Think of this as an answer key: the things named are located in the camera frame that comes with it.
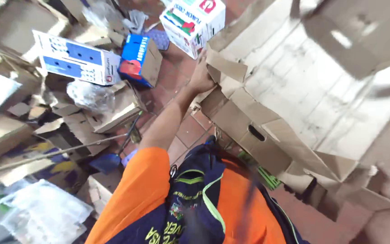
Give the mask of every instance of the plastic bag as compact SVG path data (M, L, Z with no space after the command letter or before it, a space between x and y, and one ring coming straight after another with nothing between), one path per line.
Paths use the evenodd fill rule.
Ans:
M70 244L93 208L46 180L0 200L12 209L0 221L23 244Z
M123 28L122 14L103 0L92 3L89 8L84 7L82 13L92 25L117 32Z
M124 19L123 24L129 28L132 33L140 35L144 26L144 22L148 19L148 15L144 14L144 12L134 9L129 11L129 17L130 20Z
M115 95L111 88L75 80L67 84L67 94L74 103L94 113L113 113Z

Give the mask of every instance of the orange shirt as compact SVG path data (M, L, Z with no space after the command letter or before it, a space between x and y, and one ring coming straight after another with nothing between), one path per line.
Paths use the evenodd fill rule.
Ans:
M121 230L165 202L169 191L169 157L162 148L145 148L129 161L123 178L85 244L105 244ZM235 241L236 226L249 180L225 169L221 179L218 211L225 223L224 243ZM248 243L285 244L281 227L260 191L252 201Z

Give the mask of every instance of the white printed box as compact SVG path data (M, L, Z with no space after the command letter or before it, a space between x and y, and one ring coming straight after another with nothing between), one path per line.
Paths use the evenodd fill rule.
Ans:
M207 41L225 27L225 5L220 0L175 0L160 21L170 41L197 59Z

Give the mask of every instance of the box handle hole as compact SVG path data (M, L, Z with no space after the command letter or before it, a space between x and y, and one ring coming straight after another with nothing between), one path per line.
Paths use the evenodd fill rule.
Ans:
M248 126L248 131L260 141L265 141L266 138L255 129L252 125Z

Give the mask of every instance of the blue box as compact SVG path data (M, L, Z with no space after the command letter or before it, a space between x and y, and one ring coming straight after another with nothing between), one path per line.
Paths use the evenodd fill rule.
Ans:
M155 87L162 55L148 36L129 34L118 71L129 81Z

